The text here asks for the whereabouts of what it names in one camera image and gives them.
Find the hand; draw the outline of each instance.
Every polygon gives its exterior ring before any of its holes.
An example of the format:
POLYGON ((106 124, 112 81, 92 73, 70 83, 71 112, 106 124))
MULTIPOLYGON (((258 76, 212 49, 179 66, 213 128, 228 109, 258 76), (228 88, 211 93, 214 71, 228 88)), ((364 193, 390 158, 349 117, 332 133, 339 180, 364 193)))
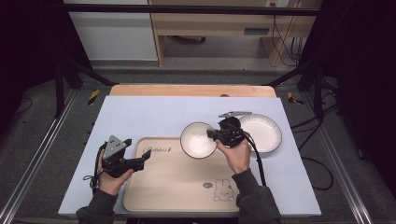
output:
MULTIPOLYGON (((102 170, 102 158, 103 154, 105 153, 104 150, 101 151, 100 156, 99 156, 99 162, 98 162, 98 170, 102 170)), ((109 175, 106 172, 102 172, 99 175, 99 189, 105 193, 111 194, 111 195, 118 195, 121 186, 123 183, 131 177, 132 173, 134 170, 130 169, 127 172, 125 172, 122 176, 119 178, 114 178, 111 175, 109 175)))
POLYGON ((216 140, 216 144, 218 149, 224 153, 228 165, 236 175, 249 168, 251 146, 248 144, 248 140, 245 139, 238 146, 232 148, 225 147, 220 140, 216 140))

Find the cartoon bunny drawing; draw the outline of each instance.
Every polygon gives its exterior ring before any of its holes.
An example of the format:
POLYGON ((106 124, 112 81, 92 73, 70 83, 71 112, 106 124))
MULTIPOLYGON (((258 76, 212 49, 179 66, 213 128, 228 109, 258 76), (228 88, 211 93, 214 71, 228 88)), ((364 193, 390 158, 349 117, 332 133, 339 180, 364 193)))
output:
POLYGON ((235 200, 233 197, 233 188, 231 187, 230 180, 218 179, 216 181, 215 197, 213 200, 215 202, 228 202, 235 200))

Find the yellow and black tape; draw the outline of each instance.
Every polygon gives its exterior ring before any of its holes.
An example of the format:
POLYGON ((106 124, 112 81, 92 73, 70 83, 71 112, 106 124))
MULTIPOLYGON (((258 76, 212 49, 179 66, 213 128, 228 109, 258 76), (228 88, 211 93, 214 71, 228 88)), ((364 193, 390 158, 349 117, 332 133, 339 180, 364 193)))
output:
POLYGON ((288 101, 289 101, 290 103, 295 103, 295 104, 297 104, 297 105, 303 105, 303 104, 304 104, 304 101, 294 100, 293 94, 291 94, 291 92, 288 92, 288 101))
POLYGON ((88 101, 88 105, 93 105, 93 102, 95 102, 96 97, 98 96, 98 94, 99 94, 99 90, 94 90, 91 93, 91 97, 90 97, 90 100, 88 101))

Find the black horizontal bar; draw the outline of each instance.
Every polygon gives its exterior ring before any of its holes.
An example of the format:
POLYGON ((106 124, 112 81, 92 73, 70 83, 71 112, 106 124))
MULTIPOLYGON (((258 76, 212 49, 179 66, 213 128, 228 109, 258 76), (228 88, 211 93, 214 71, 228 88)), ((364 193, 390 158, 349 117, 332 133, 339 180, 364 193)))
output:
POLYGON ((99 4, 39 4, 41 8, 62 9, 69 12, 121 12, 121 13, 186 13, 186 14, 239 14, 318 16, 318 8, 297 7, 212 7, 165 5, 99 5, 99 4))

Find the beige tray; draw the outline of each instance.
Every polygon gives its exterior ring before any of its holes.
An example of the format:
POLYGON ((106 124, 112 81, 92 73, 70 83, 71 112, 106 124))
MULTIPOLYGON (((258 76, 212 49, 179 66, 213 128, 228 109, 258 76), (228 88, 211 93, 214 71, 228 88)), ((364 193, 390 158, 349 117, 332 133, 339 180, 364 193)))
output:
POLYGON ((197 160, 184 153, 179 138, 143 138, 135 156, 152 149, 143 171, 128 181, 124 206, 136 212, 237 212, 233 171, 216 150, 197 160))

